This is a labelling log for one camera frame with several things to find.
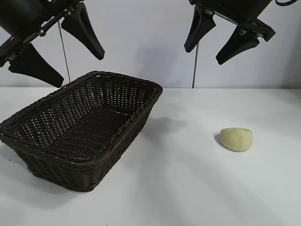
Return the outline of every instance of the basket rim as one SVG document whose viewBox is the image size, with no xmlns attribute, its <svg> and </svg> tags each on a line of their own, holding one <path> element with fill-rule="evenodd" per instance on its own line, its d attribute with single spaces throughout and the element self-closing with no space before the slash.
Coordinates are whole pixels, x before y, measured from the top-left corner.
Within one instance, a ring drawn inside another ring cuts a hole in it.
<svg viewBox="0 0 301 226">
<path fill-rule="evenodd" d="M 143 82 L 143 83 L 148 83 L 149 85 L 152 85 L 154 87 L 153 93 L 148 97 L 148 99 L 130 116 L 130 118 L 116 131 L 110 139 L 102 145 L 102 149 L 104 150 L 103 152 L 100 152 L 98 155 L 95 155 L 94 158 L 73 158 L 64 154 L 56 153 L 53 150 L 43 148 L 39 145 L 35 145 L 25 139 L 18 138 L 16 135 L 11 133 L 11 130 L 9 129 L 10 124 L 21 117 L 24 114 L 27 114 L 28 111 L 31 109 L 34 109 L 35 107 L 38 107 L 41 104 L 44 104 L 46 101 L 53 100 L 55 97 L 59 96 L 61 93 L 67 92 L 67 91 L 72 91 L 73 89 L 76 89 L 78 85 L 82 84 L 86 80 L 88 80 L 91 77 L 97 77 L 98 75 L 111 75 L 111 76 L 118 76 L 122 77 L 125 79 L 130 79 L 132 81 L 138 81 L 138 82 Z M 57 164 L 59 163 L 67 163 L 69 162 L 70 164 L 79 164 L 79 165 L 91 165 L 92 162 L 101 162 L 108 158 L 114 148 L 118 145 L 118 143 L 124 138 L 124 136 L 127 134 L 127 132 L 134 126 L 134 124 L 139 121 L 139 118 L 143 116 L 150 108 L 153 107 L 153 105 L 156 103 L 158 100 L 159 96 L 162 94 L 163 88 L 158 85 L 155 82 L 148 81 L 148 80 L 143 80 L 140 78 L 135 78 L 131 77 L 128 75 L 123 75 L 119 73 L 112 73 L 112 72 L 101 72 L 101 71 L 92 71 L 90 73 L 87 73 L 84 76 L 81 76 L 77 78 L 76 80 L 64 85 L 60 89 L 48 94 L 47 96 L 33 102 L 32 104 L 28 105 L 27 107 L 21 109 L 20 111 L 16 112 L 12 116 L 10 116 L 8 119 L 4 120 L 0 124 L 0 140 L 5 140 L 5 139 L 10 139 L 15 142 L 18 142 L 22 145 L 25 145 L 27 147 L 30 147 L 30 153 L 35 157 L 39 156 L 43 159 L 45 157 L 48 160 L 54 160 Z"/>
</svg>

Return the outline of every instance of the dark brown wicker basket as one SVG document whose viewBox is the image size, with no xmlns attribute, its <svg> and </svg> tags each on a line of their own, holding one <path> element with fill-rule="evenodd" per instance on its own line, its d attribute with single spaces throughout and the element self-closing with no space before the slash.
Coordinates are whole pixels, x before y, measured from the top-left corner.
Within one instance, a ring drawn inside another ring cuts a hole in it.
<svg viewBox="0 0 301 226">
<path fill-rule="evenodd" d="M 92 191 L 141 131 L 161 93 L 151 81 L 91 72 L 5 120 L 0 139 L 35 176 Z"/>
</svg>

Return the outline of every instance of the gray wall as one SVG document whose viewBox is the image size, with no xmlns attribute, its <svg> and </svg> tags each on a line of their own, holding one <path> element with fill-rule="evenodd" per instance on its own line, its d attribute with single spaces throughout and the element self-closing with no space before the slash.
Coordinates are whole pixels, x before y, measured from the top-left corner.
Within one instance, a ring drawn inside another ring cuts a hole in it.
<svg viewBox="0 0 301 226">
<path fill-rule="evenodd" d="M 71 79 L 92 70 L 113 71 L 156 81 L 164 87 L 191 88 L 195 50 L 184 50 L 193 16 L 187 0 L 86 0 L 92 25 L 106 50 L 95 59 L 75 38 L 63 31 Z M 274 3 L 260 19 L 277 32 L 269 42 L 238 55 L 222 66 L 215 56 L 235 26 L 215 17 L 217 27 L 200 42 L 196 87 L 279 88 L 301 87 L 301 2 L 289 7 Z M 8 34 L 0 30 L 0 42 Z M 57 26 L 34 41 L 41 55 L 67 79 L 62 42 Z M 47 87 L 37 79 L 0 68 L 0 86 Z"/>
</svg>

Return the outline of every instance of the white tabletop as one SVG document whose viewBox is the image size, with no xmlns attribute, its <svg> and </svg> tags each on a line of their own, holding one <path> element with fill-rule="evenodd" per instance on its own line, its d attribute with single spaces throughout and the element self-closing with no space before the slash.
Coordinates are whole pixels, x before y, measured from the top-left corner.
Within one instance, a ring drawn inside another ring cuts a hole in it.
<svg viewBox="0 0 301 226">
<path fill-rule="evenodd" d="M 0 121 L 53 90 L 0 88 Z M 253 147 L 220 146 L 226 127 L 251 129 Z M 90 193 L 32 176 L 0 144 L 0 225 L 300 226 L 300 130 L 301 90 L 165 89 Z"/>
</svg>

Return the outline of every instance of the yellow potato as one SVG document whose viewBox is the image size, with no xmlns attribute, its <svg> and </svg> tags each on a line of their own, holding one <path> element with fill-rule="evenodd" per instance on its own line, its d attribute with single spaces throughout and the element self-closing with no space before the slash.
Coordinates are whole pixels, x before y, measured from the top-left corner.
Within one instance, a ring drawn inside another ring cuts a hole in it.
<svg viewBox="0 0 301 226">
<path fill-rule="evenodd" d="M 253 143 L 252 132 L 244 128 L 226 128 L 221 130 L 221 143 L 235 152 L 245 152 Z"/>
</svg>

